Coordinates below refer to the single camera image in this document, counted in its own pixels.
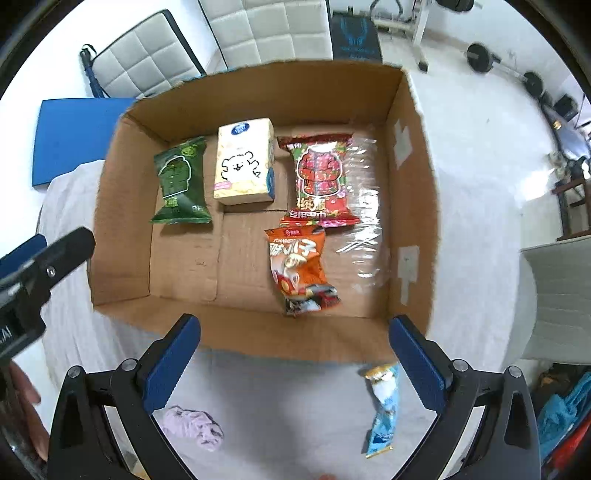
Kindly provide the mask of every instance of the blue gripper pad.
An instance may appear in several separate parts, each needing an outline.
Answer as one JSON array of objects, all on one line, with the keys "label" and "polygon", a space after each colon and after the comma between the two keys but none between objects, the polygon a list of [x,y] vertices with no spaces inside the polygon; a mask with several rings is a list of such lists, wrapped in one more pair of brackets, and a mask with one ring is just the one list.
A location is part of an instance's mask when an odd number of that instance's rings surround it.
[{"label": "blue gripper pad", "polygon": [[390,321],[389,339],[423,406],[441,413],[446,403],[445,380],[399,317]]},{"label": "blue gripper pad", "polygon": [[[201,325],[197,317],[185,314],[185,324],[179,330],[170,346],[162,353],[160,360],[147,375],[144,383],[144,395],[142,402],[144,410],[150,415],[154,410],[166,406],[170,394],[176,387],[178,379],[184,372],[189,360],[201,339]],[[165,337],[160,342],[170,340]]]}]

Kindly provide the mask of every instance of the purple cloth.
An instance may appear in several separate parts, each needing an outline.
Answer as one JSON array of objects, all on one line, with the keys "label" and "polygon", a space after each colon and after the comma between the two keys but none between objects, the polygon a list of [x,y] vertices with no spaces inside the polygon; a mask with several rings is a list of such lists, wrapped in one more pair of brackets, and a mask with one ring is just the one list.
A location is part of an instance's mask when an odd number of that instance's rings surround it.
[{"label": "purple cloth", "polygon": [[223,432],[204,411],[171,407],[164,414],[164,433],[197,440],[197,444],[209,452],[217,450],[223,442]]}]

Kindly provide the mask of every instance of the tape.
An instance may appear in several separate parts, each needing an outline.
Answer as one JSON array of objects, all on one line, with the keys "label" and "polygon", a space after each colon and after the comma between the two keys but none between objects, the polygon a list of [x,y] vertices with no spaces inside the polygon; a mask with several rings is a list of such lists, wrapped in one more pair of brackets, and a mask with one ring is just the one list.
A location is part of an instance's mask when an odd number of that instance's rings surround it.
[{"label": "tape", "polygon": [[394,144],[394,157],[396,159],[396,169],[398,170],[406,159],[413,153],[413,145],[410,141],[410,130],[408,127],[400,126],[400,120],[396,121],[394,125],[394,137],[396,143]]},{"label": "tape", "polygon": [[418,245],[398,249],[398,278],[402,280],[400,303],[408,305],[408,286],[418,280]]}]

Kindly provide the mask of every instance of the red snack bag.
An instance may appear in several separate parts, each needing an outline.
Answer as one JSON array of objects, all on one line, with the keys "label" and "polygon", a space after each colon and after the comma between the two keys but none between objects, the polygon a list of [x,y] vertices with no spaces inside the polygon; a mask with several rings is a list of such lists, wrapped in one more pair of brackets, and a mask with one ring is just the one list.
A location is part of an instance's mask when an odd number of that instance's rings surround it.
[{"label": "red snack bag", "polygon": [[295,161],[297,204],[281,226],[345,226],[359,223],[347,206],[343,159],[350,134],[279,137],[279,146]]}]

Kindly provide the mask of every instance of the blue ice pop wrapper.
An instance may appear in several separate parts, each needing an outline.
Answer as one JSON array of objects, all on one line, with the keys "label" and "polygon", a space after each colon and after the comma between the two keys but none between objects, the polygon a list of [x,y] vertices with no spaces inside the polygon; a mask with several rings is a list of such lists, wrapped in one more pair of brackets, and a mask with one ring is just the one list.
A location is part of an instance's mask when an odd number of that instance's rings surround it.
[{"label": "blue ice pop wrapper", "polygon": [[369,434],[366,458],[392,450],[398,415],[398,364],[375,367],[365,374],[380,406]]}]

